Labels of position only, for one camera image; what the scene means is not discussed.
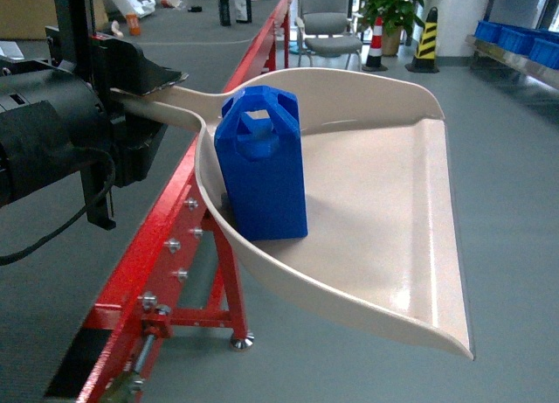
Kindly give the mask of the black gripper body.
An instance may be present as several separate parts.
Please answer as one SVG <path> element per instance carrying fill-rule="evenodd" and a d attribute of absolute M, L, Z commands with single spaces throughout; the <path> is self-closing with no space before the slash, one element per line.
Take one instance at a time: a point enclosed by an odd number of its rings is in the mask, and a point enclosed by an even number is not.
<path fill-rule="evenodd" d="M 107 150 L 113 159 L 114 185 L 145 179 L 165 129 L 161 123 L 127 114 L 111 98 L 112 91 L 145 96 L 184 81 L 187 74 L 159 66 L 144 56 L 139 45 L 104 33 L 86 39 L 47 26 L 45 34 L 52 63 L 91 84 L 100 100 L 106 121 L 97 131 L 101 139 L 96 148 Z"/>

